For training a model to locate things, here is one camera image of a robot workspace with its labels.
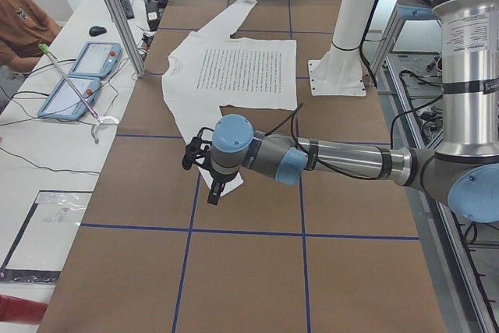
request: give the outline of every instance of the brown shirt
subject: brown shirt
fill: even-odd
[[[16,56],[41,56],[38,44],[54,40],[47,21],[47,13],[33,0],[0,0],[0,66]]]

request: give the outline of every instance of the light blue joint cap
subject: light blue joint cap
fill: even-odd
[[[275,180],[285,185],[295,185],[305,168],[308,157],[295,148],[290,148],[279,164]]]
[[[411,20],[438,19],[430,7],[414,7],[401,4],[398,5],[398,17]]]
[[[247,148],[253,139],[253,127],[241,115],[226,115],[215,126],[213,146],[221,152],[234,154]]]
[[[449,191],[448,204],[471,221],[499,221],[499,164],[482,165],[466,173]]]

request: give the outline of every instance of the white table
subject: white table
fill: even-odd
[[[129,20],[130,29],[137,43],[143,30],[148,30],[143,0],[133,1],[135,18]],[[90,37],[90,27],[98,25],[108,32],[98,37]],[[50,47],[58,60],[76,58],[87,41],[120,42],[118,31],[111,21],[109,12],[103,0],[84,0],[74,12],[61,33]],[[123,50],[123,59],[127,58]],[[46,57],[37,67],[48,64]],[[71,63],[63,65],[69,71]],[[122,70],[112,79],[111,83],[119,92],[109,115],[120,119],[132,94],[135,84],[133,67],[127,62]],[[33,90],[49,94],[60,76],[56,69],[46,68],[30,76],[19,91]],[[105,85],[96,101],[94,108],[103,115],[115,97],[116,92]],[[21,94],[16,100],[32,116],[44,103],[45,97],[33,94]],[[11,102],[0,116],[0,124],[27,119],[27,115],[14,102]],[[93,122],[87,113],[80,120]],[[115,126],[102,126],[98,130],[99,144],[95,144],[90,135],[90,126],[79,122],[60,123],[54,119],[35,119],[15,125],[0,126],[0,136],[3,141],[0,147],[14,154],[22,155],[32,162],[51,168],[67,168],[99,172],[108,155],[115,137]],[[40,190],[92,191],[97,182],[96,175],[75,174],[68,172],[50,172],[38,169],[25,161],[14,158],[0,151],[0,263],[7,255],[17,232],[23,224],[34,198]],[[44,238],[50,246],[51,241],[60,238]],[[0,284],[0,293],[18,296],[20,298],[48,302],[54,286],[51,285],[18,285]],[[0,333],[35,332],[37,326],[0,323]]]

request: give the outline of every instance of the computer mouse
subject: computer mouse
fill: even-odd
[[[106,33],[108,30],[105,28],[105,27],[98,27],[98,26],[95,26],[95,27],[91,27],[90,30],[88,30],[88,34],[91,36],[91,37],[96,37],[97,35],[101,35],[101,34],[104,34]]]

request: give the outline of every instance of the red object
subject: red object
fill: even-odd
[[[0,294],[0,321],[37,325],[46,309],[46,303]]]

